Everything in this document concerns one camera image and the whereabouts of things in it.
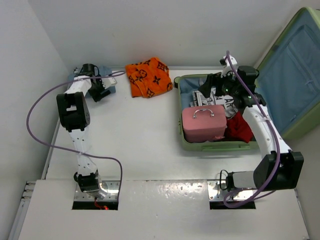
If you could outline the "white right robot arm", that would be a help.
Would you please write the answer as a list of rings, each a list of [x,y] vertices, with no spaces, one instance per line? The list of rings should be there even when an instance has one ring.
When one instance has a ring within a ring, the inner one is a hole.
[[[208,74],[198,90],[209,96],[215,88],[217,97],[229,95],[253,133],[260,149],[262,160],[253,171],[228,173],[225,184],[227,191],[253,189],[279,191],[294,189],[301,174],[304,157],[294,152],[277,131],[268,113],[267,103],[255,92],[255,80],[259,71],[251,66],[240,66],[235,74]]]

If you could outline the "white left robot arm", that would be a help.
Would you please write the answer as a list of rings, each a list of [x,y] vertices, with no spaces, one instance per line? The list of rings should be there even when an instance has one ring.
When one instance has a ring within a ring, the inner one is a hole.
[[[95,199],[103,199],[108,191],[103,187],[98,167],[88,156],[91,150],[89,142],[89,124],[91,117],[86,94],[95,102],[99,102],[111,92],[107,89],[100,75],[99,68],[91,63],[86,63],[75,74],[74,82],[62,94],[56,96],[58,114],[61,125],[69,133],[77,155],[78,170],[74,174],[81,192]]]

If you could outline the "red garment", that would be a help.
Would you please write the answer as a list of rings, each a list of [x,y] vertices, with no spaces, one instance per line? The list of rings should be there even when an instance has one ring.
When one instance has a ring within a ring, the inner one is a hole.
[[[253,133],[240,112],[226,120],[224,138],[227,141],[240,141],[249,143],[253,139]]]

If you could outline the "pink vanity case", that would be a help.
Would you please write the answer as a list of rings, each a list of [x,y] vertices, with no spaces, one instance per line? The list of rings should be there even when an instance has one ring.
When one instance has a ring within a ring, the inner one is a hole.
[[[184,138],[189,143],[219,141],[227,127],[222,105],[194,106],[183,109],[181,114]]]

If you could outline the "newspaper print cloth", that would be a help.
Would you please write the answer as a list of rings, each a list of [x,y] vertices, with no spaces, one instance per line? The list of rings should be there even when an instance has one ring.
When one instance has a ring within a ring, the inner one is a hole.
[[[191,107],[222,105],[227,119],[233,118],[238,112],[238,109],[234,105],[234,99],[230,95],[217,96],[215,87],[211,88],[208,98],[205,98],[198,90],[192,92],[192,97],[193,101],[190,102]]]

